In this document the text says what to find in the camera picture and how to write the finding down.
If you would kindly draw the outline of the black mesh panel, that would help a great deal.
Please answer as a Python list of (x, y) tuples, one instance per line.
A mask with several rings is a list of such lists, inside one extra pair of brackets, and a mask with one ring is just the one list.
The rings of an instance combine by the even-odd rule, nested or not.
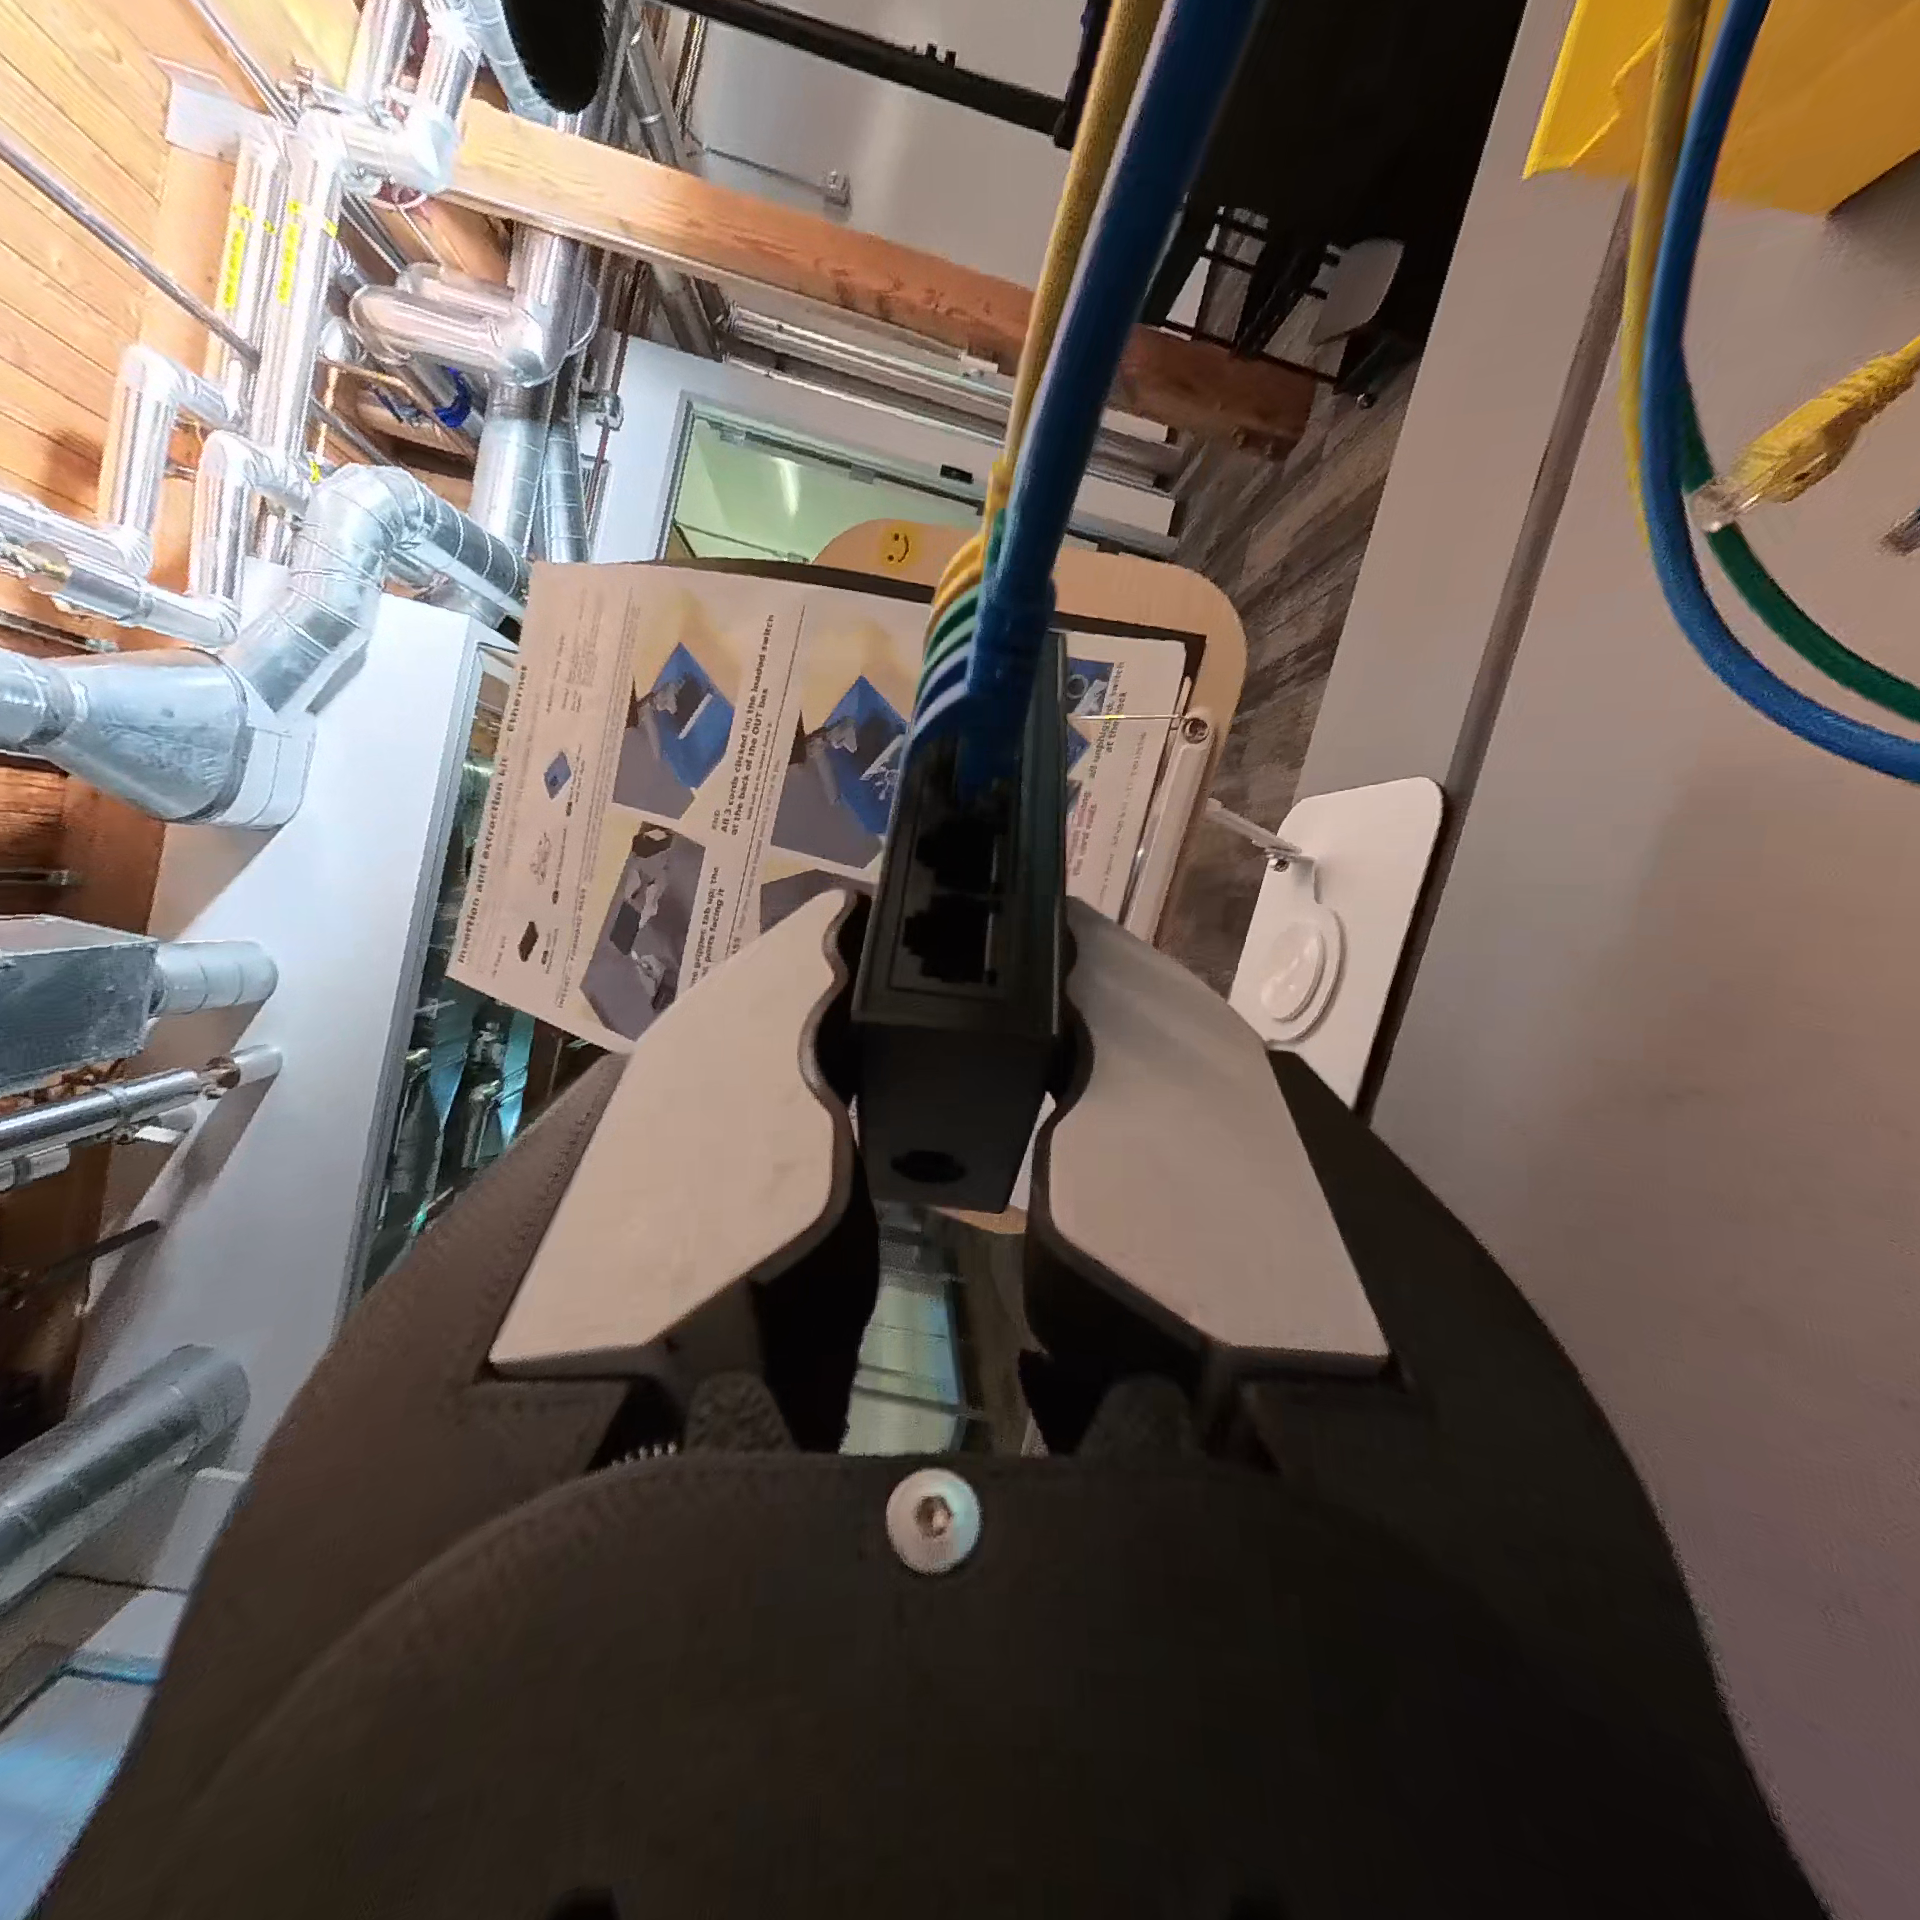
[(1448, 286), (1524, 8), (1265, 4), (1184, 211), (1248, 208), (1315, 243), (1401, 239), (1384, 324), (1412, 360)]

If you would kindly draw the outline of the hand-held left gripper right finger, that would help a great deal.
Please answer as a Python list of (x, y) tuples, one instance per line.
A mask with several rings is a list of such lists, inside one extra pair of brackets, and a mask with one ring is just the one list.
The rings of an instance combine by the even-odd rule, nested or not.
[(1026, 1251), (1244, 1374), (1378, 1374), (1389, 1349), (1258, 1033), (1071, 903), (1075, 1079), (1039, 1129)]

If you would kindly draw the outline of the wooden post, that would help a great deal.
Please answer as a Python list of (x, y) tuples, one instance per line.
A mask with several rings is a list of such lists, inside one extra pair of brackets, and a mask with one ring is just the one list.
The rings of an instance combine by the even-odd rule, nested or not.
[[(1015, 372), (1034, 295), (948, 257), (709, 183), (635, 152), (468, 102), (444, 198), (735, 292), (784, 295)], [(1269, 359), (1137, 326), (1108, 404), (1282, 454), (1315, 380)]]

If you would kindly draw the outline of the black rolling cart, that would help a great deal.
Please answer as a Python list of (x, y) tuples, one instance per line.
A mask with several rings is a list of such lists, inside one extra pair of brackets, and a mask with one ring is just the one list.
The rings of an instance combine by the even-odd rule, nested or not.
[(1306, 305), (1306, 359), (1277, 357), (1277, 364), (1371, 409), (1412, 357), (1384, 324), (1404, 256), (1396, 237), (1315, 243), (1248, 208), (1186, 211), (1160, 257), (1144, 321), (1239, 359), (1269, 360)]

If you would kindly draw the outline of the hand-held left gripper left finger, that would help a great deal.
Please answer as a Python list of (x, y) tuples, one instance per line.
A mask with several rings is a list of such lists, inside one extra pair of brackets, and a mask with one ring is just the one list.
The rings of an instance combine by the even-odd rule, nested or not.
[(873, 1204), (823, 1031), (872, 901), (829, 887), (635, 1041), (487, 1352), (511, 1380), (852, 1380)]

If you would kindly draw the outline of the yellow plastic bin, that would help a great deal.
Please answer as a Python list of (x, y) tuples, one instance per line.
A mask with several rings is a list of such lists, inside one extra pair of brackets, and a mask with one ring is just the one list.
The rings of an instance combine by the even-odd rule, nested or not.
[[(1579, 3), (1524, 176), (1636, 174), (1661, 3)], [(1917, 4), (1778, 3), (1744, 73), (1715, 193), (1825, 215), (1917, 152)]]

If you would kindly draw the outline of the black metal pole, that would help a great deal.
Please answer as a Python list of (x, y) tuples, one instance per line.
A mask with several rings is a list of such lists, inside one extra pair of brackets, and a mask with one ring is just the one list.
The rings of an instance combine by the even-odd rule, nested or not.
[(1041, 133), (1056, 145), (1072, 141), (1072, 133), (1067, 129), (1071, 105), (1066, 97), (977, 73), (947, 59), (940, 51), (919, 51), (769, 3), (674, 3), (672, 6), (720, 28), (779, 44), (804, 56), (829, 61), (850, 73), (978, 112), (997, 123)]

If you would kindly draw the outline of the silver insulated pipe cluster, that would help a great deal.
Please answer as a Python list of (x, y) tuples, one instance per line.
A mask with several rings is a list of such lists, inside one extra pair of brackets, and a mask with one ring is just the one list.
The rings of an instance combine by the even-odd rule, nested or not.
[[(4, 493), (4, 574), (63, 613), (160, 647), (47, 660), (4, 648), (4, 761), (42, 761), (165, 824), (275, 829), (304, 800), (315, 708), (369, 648), (388, 584), (516, 627), (531, 590), (555, 380), (588, 344), (583, 247), (533, 229), (506, 283), (407, 263), (344, 289), (341, 221), (394, 188), (452, 188), (487, 69), (537, 127), (592, 126), (608, 79), (602, 4), (364, 4), (346, 78), (244, 113), (212, 303), (4, 143), (4, 165), (173, 297), (209, 333), (203, 371), (121, 357), (95, 519)], [(388, 372), (444, 372), (483, 401), (480, 515), (396, 464), (327, 469), (309, 431), (330, 326)]]

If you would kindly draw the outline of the black ethernet switch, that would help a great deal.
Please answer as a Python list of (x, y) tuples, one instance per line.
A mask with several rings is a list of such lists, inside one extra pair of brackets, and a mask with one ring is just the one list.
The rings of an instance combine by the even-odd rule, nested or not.
[(848, 1003), (856, 1129), (881, 1201), (999, 1213), (1066, 1045), (1066, 651), (1025, 720), (948, 710), (903, 747)]

